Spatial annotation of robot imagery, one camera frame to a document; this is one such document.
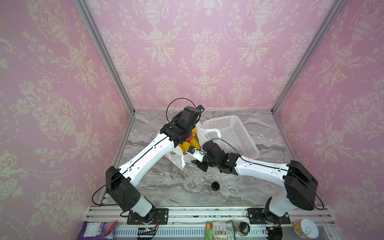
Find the white plastic bag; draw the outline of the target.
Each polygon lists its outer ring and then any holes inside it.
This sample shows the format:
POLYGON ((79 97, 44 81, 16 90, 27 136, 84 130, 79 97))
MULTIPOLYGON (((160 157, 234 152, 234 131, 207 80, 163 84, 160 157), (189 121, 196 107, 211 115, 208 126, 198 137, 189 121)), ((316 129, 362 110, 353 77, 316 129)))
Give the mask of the white plastic bag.
POLYGON ((203 144, 208 139, 208 134, 215 134, 214 138, 221 138, 222 134, 218 129, 207 129, 201 123, 197 123, 196 127, 192 130, 192 136, 189 137, 182 144, 179 144, 174 150, 165 155, 165 158, 171 161, 179 169, 183 169, 186 163, 191 163, 193 158, 187 150, 189 147, 195 148, 197 151, 202 150, 203 144))

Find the long yellow toy fruit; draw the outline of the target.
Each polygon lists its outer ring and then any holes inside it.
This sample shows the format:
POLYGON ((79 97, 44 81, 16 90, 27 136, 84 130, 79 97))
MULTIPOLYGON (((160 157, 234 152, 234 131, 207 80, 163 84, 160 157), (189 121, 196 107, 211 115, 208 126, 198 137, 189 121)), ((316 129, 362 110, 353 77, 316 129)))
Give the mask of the long yellow toy fruit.
POLYGON ((179 144, 179 147, 182 149, 183 153, 186 153, 190 146, 196 148, 197 150, 201 149, 201 147, 197 141, 190 141, 190 142, 184 142, 182 144, 179 144))

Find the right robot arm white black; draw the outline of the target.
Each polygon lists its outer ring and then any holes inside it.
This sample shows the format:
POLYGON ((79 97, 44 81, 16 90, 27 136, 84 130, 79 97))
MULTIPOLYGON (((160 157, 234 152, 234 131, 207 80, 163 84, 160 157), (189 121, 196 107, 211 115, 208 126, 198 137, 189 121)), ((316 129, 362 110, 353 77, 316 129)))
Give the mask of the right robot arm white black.
POLYGON ((283 188, 275 197, 270 197, 261 216, 268 223, 279 224, 286 214, 294 209, 315 209, 318 181, 298 161, 289 164, 273 164, 252 160, 238 152, 225 153, 218 144, 208 141, 198 150, 190 146, 187 153, 200 170, 218 168, 220 173, 259 178, 283 188))

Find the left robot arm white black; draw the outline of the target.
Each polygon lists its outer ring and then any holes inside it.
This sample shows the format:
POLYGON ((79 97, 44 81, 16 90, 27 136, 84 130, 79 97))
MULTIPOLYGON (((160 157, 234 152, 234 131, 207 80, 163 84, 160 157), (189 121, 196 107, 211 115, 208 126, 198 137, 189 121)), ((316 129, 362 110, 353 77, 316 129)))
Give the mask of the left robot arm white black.
POLYGON ((136 189, 143 176, 167 153, 192 136, 204 107, 186 107, 165 124, 154 140, 126 164, 106 171, 106 193, 124 211, 132 211, 144 222, 155 216, 156 207, 136 189))

